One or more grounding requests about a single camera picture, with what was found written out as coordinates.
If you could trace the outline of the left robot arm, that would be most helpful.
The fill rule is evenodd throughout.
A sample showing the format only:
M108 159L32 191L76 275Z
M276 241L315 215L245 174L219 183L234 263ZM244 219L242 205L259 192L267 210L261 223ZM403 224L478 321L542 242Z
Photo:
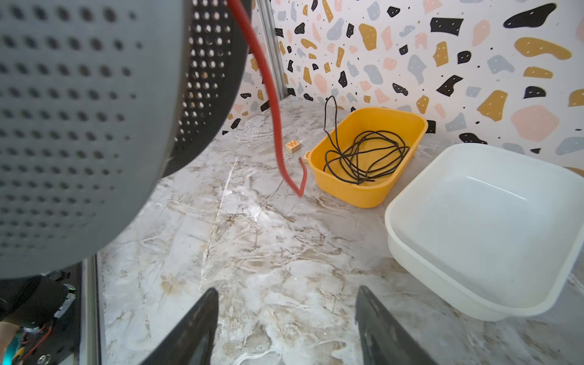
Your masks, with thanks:
M68 288L42 275L1 280L1 321L42 327L65 303Z

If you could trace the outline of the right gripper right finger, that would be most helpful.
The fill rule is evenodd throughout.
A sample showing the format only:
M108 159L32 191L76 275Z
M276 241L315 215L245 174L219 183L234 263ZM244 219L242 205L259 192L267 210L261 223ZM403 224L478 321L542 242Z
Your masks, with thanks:
M364 285L357 292L356 322L365 365L436 365L436 361Z

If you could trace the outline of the black cable spool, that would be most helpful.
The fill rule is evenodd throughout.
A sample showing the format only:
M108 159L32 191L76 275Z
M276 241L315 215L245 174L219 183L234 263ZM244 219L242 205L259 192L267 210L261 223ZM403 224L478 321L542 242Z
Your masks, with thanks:
M3 1L1 277L115 239L221 132L247 54L225 1Z

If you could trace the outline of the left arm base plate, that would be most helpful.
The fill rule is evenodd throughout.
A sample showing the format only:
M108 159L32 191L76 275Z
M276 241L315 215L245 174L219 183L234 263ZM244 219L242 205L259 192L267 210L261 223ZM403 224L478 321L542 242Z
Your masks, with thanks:
M81 337L82 265L80 263L45 275L68 288L61 308L42 327L26 328L17 364L58 364L78 350Z

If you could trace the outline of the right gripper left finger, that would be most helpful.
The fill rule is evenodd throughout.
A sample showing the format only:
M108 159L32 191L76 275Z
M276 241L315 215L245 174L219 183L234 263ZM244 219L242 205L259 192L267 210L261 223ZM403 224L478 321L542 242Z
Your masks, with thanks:
M219 315L219 293L208 289L142 362L144 365L209 365Z

